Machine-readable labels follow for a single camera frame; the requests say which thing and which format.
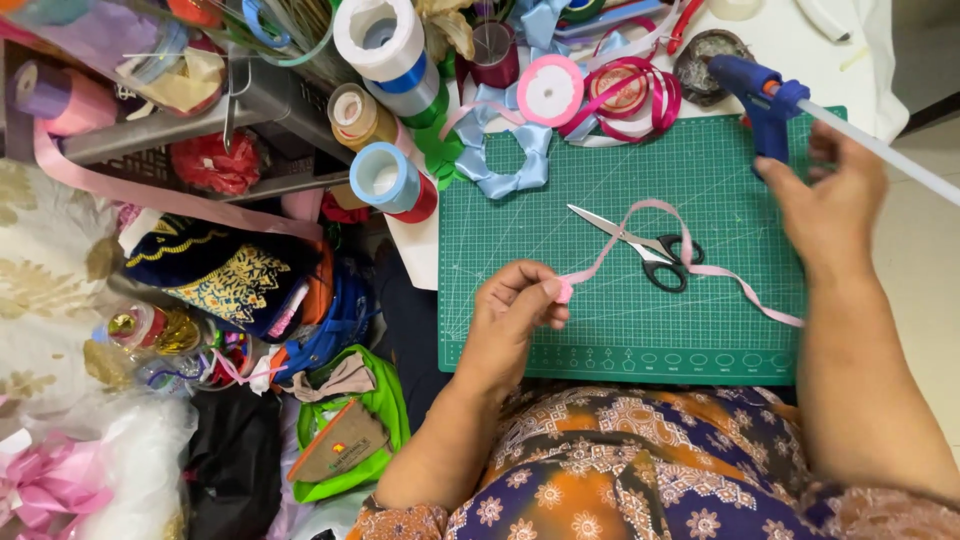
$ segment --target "blue glue gun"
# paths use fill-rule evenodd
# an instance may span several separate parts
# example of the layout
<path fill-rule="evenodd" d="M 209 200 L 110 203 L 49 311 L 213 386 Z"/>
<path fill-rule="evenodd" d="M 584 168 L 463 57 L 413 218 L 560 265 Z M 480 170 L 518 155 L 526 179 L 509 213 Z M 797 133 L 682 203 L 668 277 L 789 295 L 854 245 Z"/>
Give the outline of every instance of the blue glue gun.
<path fill-rule="evenodd" d="M 710 76 L 747 111 L 756 154 L 787 163 L 786 121 L 800 114 L 797 102 L 810 99 L 810 88 L 797 81 L 785 83 L 773 69 L 734 55 L 716 55 L 705 61 Z M 760 178 L 752 165 L 750 168 Z"/>

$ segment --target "green cutting mat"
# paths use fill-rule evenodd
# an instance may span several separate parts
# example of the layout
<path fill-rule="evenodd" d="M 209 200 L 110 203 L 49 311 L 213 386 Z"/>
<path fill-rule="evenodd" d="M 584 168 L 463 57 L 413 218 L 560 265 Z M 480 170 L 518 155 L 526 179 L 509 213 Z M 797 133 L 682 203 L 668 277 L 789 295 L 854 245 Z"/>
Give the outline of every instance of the green cutting mat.
<path fill-rule="evenodd" d="M 831 109 L 846 118 L 845 108 Z M 811 118 L 789 122 L 791 165 L 805 171 Z M 549 182 L 491 201 L 455 182 L 440 201 L 440 369 L 453 371 L 467 338 L 473 293 L 515 258 L 541 260 L 558 274 L 593 263 L 608 236 L 570 211 L 571 203 L 623 219 L 632 203 L 657 198 L 677 207 L 705 264 L 728 268 L 768 307 L 805 312 L 803 271 L 783 235 L 780 211 L 750 172 L 754 154 L 736 115 L 678 120 L 655 142 L 614 148 L 570 146 L 554 133 Z M 491 170 L 512 173 L 525 157 L 514 137 L 488 135 Z M 679 233 L 656 209 L 631 217 L 646 237 Z M 764 316 L 736 281 L 690 276 L 687 290 L 649 283 L 640 257 L 620 243 L 592 280 L 574 287 L 563 331 L 539 329 L 527 376 L 704 384 L 790 384 L 800 331 Z"/>

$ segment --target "green bag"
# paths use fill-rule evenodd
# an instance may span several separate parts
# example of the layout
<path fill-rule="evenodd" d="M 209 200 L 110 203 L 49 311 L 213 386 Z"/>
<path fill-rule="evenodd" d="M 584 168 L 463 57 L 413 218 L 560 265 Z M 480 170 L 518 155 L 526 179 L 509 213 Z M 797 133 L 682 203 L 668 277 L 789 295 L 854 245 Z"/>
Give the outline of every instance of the green bag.
<path fill-rule="evenodd" d="M 410 424 L 407 421 L 407 406 L 403 402 L 403 393 L 400 391 L 400 379 L 396 376 L 396 368 L 367 350 L 362 345 L 347 347 L 327 366 L 332 369 L 344 358 L 354 353 L 363 356 L 363 363 L 376 377 L 376 388 L 360 395 L 360 403 L 367 408 L 390 431 L 390 444 L 394 447 L 394 454 L 410 440 Z M 338 398 L 330 402 L 317 404 L 301 404 L 300 418 L 297 421 L 297 441 L 302 451 L 310 445 L 314 437 L 327 424 L 323 414 L 331 410 L 340 410 L 347 405 L 351 396 Z M 390 463 L 391 454 L 386 450 L 377 450 L 373 455 L 364 459 L 356 467 L 340 476 L 326 479 L 322 482 L 294 482 L 294 499 L 298 503 L 310 503 L 326 499 L 338 493 L 343 493 L 351 487 L 367 481 L 380 479 L 380 475 Z"/>

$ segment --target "woman's right hand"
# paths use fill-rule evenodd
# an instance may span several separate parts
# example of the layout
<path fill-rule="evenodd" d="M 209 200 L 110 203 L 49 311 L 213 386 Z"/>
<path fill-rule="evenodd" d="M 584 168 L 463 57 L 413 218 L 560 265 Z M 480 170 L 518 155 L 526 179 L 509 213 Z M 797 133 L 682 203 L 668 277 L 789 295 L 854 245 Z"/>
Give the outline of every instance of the woman's right hand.
<path fill-rule="evenodd" d="M 807 278 L 816 283 L 872 276 L 874 223 L 887 192 L 883 161 L 820 120 L 811 128 L 809 154 L 835 164 L 835 170 L 811 167 L 811 185 L 777 160 L 755 163 L 780 203 L 783 226 Z"/>

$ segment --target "orange and navy patterned dress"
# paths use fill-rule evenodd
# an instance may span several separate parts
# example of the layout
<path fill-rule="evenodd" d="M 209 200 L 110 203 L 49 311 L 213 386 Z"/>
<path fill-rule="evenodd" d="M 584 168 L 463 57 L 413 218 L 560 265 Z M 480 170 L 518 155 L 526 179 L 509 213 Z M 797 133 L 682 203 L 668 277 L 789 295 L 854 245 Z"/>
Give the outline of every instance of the orange and navy patterned dress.
<path fill-rule="evenodd" d="M 813 481 L 797 409 L 763 388 L 558 387 L 508 401 L 452 514 L 370 498 L 348 540 L 960 537 L 940 503 Z"/>

